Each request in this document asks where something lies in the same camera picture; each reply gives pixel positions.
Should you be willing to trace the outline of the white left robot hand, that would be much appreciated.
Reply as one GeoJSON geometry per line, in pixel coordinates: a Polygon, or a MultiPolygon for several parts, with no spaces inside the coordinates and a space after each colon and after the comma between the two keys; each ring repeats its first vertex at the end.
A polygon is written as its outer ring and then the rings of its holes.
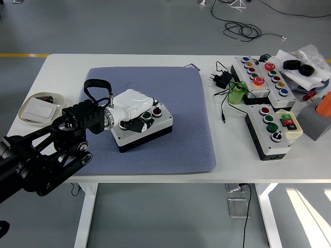
{"type": "Polygon", "coordinates": [[[119,126],[123,130],[142,133],[153,124],[152,117],[161,117],[159,102],[133,89],[117,95],[104,111],[106,130],[119,126]]]}

